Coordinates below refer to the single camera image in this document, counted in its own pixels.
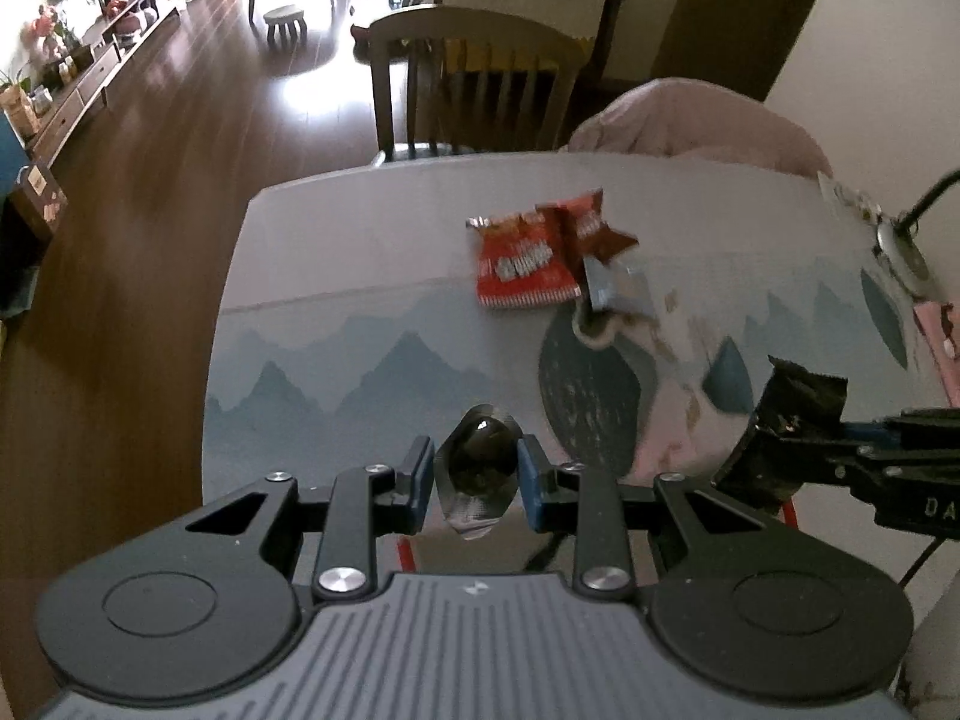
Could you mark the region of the dark foil plum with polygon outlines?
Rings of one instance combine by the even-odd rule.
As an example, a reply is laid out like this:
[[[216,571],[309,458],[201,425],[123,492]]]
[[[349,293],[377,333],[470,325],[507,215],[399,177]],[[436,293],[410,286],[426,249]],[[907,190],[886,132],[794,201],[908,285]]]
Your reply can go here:
[[[500,522],[519,489],[523,429],[482,403],[470,408],[434,456],[434,483],[444,520],[460,538],[483,538]]]

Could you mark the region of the light blue cookie packet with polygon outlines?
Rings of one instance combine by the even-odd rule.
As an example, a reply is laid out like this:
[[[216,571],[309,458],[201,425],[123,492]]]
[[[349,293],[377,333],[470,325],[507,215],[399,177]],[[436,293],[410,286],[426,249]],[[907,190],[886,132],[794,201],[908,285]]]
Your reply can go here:
[[[625,250],[607,263],[596,257],[584,259],[587,295],[592,309],[615,312],[622,316],[656,317],[643,264],[638,257]]]

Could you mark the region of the large red snack bag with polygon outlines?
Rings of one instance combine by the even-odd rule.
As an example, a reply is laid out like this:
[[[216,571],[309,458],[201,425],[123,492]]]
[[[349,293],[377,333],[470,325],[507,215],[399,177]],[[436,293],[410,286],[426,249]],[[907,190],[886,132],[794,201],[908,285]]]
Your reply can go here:
[[[488,309],[563,304],[581,294],[551,211],[475,216],[466,228],[480,236],[477,298]]]

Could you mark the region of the dark red snack bag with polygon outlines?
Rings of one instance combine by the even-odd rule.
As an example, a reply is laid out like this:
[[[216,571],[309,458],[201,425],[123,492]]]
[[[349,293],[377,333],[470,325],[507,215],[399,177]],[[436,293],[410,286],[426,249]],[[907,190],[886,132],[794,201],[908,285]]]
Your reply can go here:
[[[604,191],[601,188],[574,199],[544,203],[537,206],[537,210],[558,224],[563,250],[571,263],[581,263],[586,257],[607,263],[638,243],[635,236],[608,226],[602,215]]]

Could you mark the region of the black snack packet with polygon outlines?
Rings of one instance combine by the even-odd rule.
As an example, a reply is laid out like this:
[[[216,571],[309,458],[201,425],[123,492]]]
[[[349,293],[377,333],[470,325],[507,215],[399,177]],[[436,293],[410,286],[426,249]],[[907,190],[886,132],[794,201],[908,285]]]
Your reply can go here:
[[[814,444],[841,421],[848,381],[786,359],[768,361],[771,376],[747,429],[711,484],[755,511],[776,515],[805,483]]]

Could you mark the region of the red cardboard box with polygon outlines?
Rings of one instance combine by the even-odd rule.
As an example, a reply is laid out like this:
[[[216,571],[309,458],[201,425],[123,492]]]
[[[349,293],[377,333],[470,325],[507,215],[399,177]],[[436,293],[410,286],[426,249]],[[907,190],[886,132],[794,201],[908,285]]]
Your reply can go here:
[[[594,567],[635,567],[630,512],[626,504],[603,500],[588,502],[584,512],[579,504],[562,504],[553,512],[544,505],[542,525],[550,530],[537,533],[527,515],[511,505],[496,522],[459,535],[433,507],[423,532],[395,539],[397,567],[464,575],[562,571],[574,580]]]

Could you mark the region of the pink paper sheet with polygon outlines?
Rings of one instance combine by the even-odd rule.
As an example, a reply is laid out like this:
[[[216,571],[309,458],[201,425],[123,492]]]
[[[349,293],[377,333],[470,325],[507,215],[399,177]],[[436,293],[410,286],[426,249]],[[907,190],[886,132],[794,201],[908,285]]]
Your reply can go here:
[[[928,342],[947,397],[953,406],[957,406],[960,392],[958,305],[953,302],[918,302],[914,306],[914,316]]]

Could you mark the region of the silver desk lamp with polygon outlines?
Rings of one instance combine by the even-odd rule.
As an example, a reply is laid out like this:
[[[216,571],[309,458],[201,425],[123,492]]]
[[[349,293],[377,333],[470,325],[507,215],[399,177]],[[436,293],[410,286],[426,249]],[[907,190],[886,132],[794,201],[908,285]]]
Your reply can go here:
[[[947,190],[958,184],[958,179],[960,169],[947,172],[903,215],[894,218],[880,213],[875,222],[874,255],[889,267],[890,275],[900,283],[901,288],[918,301],[935,298],[935,279],[914,242],[919,220],[942,199]]]

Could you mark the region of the pink covered chair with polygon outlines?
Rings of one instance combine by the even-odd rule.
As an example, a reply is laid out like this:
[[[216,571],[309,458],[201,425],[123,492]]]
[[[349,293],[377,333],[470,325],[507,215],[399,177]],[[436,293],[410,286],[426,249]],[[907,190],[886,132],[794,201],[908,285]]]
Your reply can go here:
[[[809,179],[833,172],[805,128],[755,99],[692,78],[630,89],[579,125],[565,148],[747,164]]]

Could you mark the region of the dark wooden chair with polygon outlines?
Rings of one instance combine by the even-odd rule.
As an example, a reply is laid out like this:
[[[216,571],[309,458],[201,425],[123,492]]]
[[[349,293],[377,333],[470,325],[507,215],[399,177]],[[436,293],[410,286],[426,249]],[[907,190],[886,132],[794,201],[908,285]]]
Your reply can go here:
[[[587,64],[584,47],[521,16],[451,5],[371,21],[376,164],[551,151]]]

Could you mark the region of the paper gift bag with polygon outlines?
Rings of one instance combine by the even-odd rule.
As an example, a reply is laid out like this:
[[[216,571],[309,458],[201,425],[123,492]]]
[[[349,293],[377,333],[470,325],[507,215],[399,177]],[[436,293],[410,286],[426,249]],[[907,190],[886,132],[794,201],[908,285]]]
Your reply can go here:
[[[8,198],[39,241],[52,241],[64,219],[68,200],[44,163],[21,167]]]

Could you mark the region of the small round stool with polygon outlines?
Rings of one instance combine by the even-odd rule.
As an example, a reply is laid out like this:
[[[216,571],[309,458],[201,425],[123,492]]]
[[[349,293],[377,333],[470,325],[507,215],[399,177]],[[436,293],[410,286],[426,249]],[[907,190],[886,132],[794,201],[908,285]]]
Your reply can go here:
[[[272,8],[263,15],[267,26],[267,44],[275,47],[278,44],[297,43],[308,36],[306,10],[298,5],[283,5]]]

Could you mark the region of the long tv cabinet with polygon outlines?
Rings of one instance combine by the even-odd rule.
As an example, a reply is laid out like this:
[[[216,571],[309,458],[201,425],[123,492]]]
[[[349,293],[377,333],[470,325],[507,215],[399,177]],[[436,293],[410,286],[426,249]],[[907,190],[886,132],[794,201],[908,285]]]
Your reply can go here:
[[[184,10],[184,0],[112,0],[106,15],[83,36],[78,75],[52,94],[52,106],[39,117],[39,132],[26,142],[29,156],[53,164],[88,110],[109,106],[110,83],[133,55]]]

